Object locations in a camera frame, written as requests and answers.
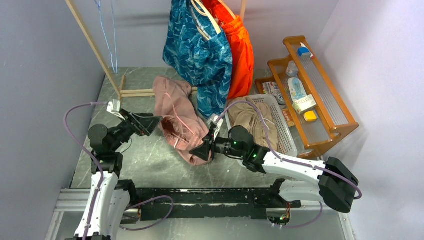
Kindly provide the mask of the pink shorts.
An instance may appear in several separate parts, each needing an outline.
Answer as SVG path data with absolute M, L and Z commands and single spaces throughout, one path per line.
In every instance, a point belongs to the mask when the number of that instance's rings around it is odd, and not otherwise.
M 189 99 L 192 93 L 191 85 L 182 80 L 173 80 L 163 76 L 157 76 L 153 82 L 153 92 L 155 95 L 154 113 L 163 117 L 159 128 L 163 133 L 167 143 L 182 157 L 184 161 L 192 166 L 206 165 L 208 162 L 189 153 L 190 150 L 203 144 L 203 138 L 208 134 L 209 129 L 205 122 L 197 115 L 195 108 Z M 168 93 L 175 105 L 178 116 L 194 132 L 191 133 L 175 117 L 171 100 L 165 95 Z M 174 144 L 179 136 L 180 139 L 176 148 Z

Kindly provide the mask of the beige shorts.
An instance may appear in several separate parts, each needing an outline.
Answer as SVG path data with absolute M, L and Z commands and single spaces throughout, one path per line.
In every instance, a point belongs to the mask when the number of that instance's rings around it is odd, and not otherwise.
M 266 125 L 262 124 L 261 117 L 252 106 L 241 101 L 254 104 L 262 114 Z M 277 151 L 279 146 L 278 129 L 269 105 L 264 102 L 256 103 L 250 96 L 232 99 L 229 104 L 235 102 L 240 103 L 235 104 L 227 111 L 231 125 L 233 127 L 243 126 L 253 135 L 256 144 L 267 148 L 272 147 Z

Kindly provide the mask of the blue patterned shorts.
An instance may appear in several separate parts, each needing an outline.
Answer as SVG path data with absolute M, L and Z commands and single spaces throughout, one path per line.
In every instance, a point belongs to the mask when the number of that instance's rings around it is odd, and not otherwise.
M 211 40 L 205 41 L 198 32 L 194 14 Z M 190 0 L 171 2 L 163 60 L 197 88 L 198 111 L 203 117 L 224 111 L 233 70 L 231 47 L 224 30 L 216 34 L 208 18 L 200 15 Z

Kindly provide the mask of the pink hanger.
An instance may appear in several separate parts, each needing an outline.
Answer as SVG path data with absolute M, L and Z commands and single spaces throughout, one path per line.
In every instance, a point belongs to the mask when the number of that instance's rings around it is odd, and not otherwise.
M 172 108 L 173 108 L 173 112 L 174 112 L 174 117 L 175 118 L 177 118 L 180 122 L 181 122 L 181 124 L 183 125 L 183 126 L 185 126 L 186 127 L 186 129 L 188 129 L 189 130 L 189 132 L 191 132 L 192 134 L 194 134 L 194 132 L 191 130 L 191 128 L 189 128 L 188 126 L 187 126 L 187 124 L 183 121 L 183 120 L 181 120 L 181 118 L 179 117 L 179 115 L 178 115 L 178 113 L 177 113 L 177 111 L 176 111 L 176 108 L 175 108 L 175 105 L 174 105 L 174 103 L 173 103 L 173 100 L 172 100 L 172 98 L 171 98 L 171 96 L 166 92 L 165 93 L 165 95 L 171 100 L 171 104 L 172 104 Z M 176 140 L 176 142 L 175 142 L 175 144 L 174 144 L 174 146 L 173 146 L 173 148 L 175 149 L 176 148 L 176 146 L 177 146 L 177 144 L 179 143 L 179 141 L 180 141 L 180 139 L 182 139 L 181 137 L 179 137 L 179 136 L 177 136 L 177 140 Z

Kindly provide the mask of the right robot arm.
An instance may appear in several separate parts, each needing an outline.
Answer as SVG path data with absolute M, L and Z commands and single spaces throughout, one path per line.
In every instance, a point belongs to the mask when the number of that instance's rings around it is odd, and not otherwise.
M 223 154 L 241 161 L 251 172 L 286 176 L 278 180 L 270 193 L 270 202 L 282 207 L 287 202 L 311 201 L 350 213 L 354 200 L 360 197 L 359 181 L 347 166 L 335 157 L 308 160 L 272 151 L 254 142 L 254 137 L 242 126 L 230 129 L 227 138 L 215 135 L 215 125 L 203 138 L 203 143 L 190 154 L 207 161 Z

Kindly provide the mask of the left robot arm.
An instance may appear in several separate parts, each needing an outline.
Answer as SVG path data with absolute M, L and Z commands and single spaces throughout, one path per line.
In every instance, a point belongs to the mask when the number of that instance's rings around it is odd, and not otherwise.
M 121 180 L 124 156 L 118 149 L 133 135 L 150 136 L 163 120 L 152 113 L 133 113 L 124 109 L 110 114 L 120 119 L 114 127 L 96 124 L 88 131 L 91 158 L 91 185 L 86 207 L 74 240 L 114 240 L 127 208 L 139 200 L 132 180 Z

